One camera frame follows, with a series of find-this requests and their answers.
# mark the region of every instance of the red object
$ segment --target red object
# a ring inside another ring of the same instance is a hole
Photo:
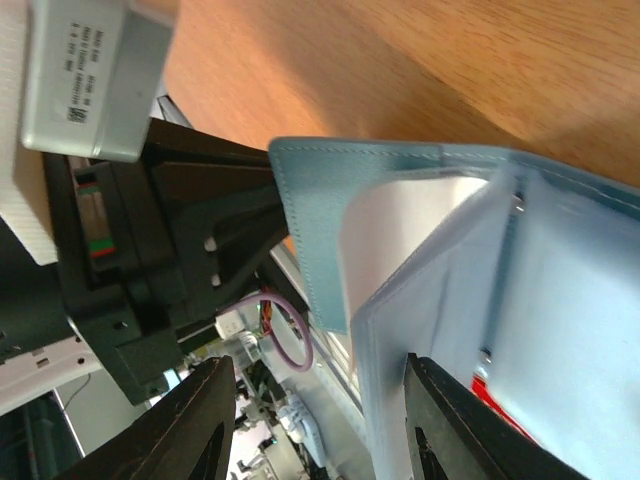
[[[487,390],[486,382],[478,377],[477,375],[473,376],[473,382],[471,382],[471,391],[475,393],[476,397],[482,400],[486,405],[489,406],[494,412],[500,415],[503,420],[505,420],[509,425],[519,431],[522,435],[527,437],[529,440],[535,443],[535,440],[529,435],[520,425],[516,423],[516,421],[509,416],[507,412],[496,402],[493,397],[489,394]]]

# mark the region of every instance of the black cable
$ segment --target black cable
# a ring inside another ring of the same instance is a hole
[[[71,395],[69,397],[69,400],[67,400],[67,403],[65,403],[62,407],[62,411],[66,412],[67,408],[69,408],[69,404],[71,403],[71,400],[73,400],[74,398],[76,398],[76,395],[78,395],[82,390],[84,390],[84,387],[86,387],[87,385],[89,385],[89,382],[91,381],[91,374],[89,374],[87,376],[87,380],[82,384],[82,386],[80,386],[80,388],[78,388],[78,390],[76,390],[75,392],[73,392],[73,395]]]

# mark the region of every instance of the white plastic part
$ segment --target white plastic part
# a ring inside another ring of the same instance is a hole
[[[216,330],[223,340],[237,335],[244,330],[242,317],[238,312],[228,312],[216,318]]]
[[[0,416],[100,368],[89,346],[76,337],[6,360],[0,365]]]
[[[324,467],[326,457],[320,430],[300,397],[295,393],[288,394],[287,405],[281,407],[277,414],[289,438],[295,443],[304,444],[316,465]]]

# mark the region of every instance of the white casing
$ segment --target white casing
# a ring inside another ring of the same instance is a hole
[[[6,360],[0,365],[0,416],[100,368],[89,346],[76,337]]]

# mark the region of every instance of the white object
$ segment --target white object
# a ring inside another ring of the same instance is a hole
[[[277,414],[289,438],[302,443],[316,465],[324,467],[326,458],[318,425],[300,397],[295,393],[288,394],[287,405],[279,408]]]
[[[39,265],[57,260],[42,155],[18,142],[28,0],[0,2],[0,216]]]
[[[496,180],[481,191],[482,180],[393,182],[363,192],[343,218],[347,313],[355,312],[351,335],[379,480],[412,477],[403,388],[407,352],[434,358],[471,385],[485,330],[478,312],[487,310],[500,253],[499,242],[492,249],[486,237],[501,238],[511,208],[511,185]],[[474,192],[474,200],[482,195],[491,208],[479,212],[473,201],[458,205]],[[459,221],[450,224],[454,210]],[[485,210],[491,213],[475,228]],[[445,224],[455,235],[436,235]],[[468,275],[465,267],[486,275]],[[448,287],[465,292],[464,301],[447,296]]]
[[[89,346],[72,337],[0,365],[0,415],[102,368]]]
[[[220,335],[220,338],[223,340],[231,338],[244,330],[242,317],[240,317],[240,314],[236,311],[220,315],[216,318],[215,325],[218,335]]]
[[[176,1],[34,0],[22,141],[134,162],[149,126]]]

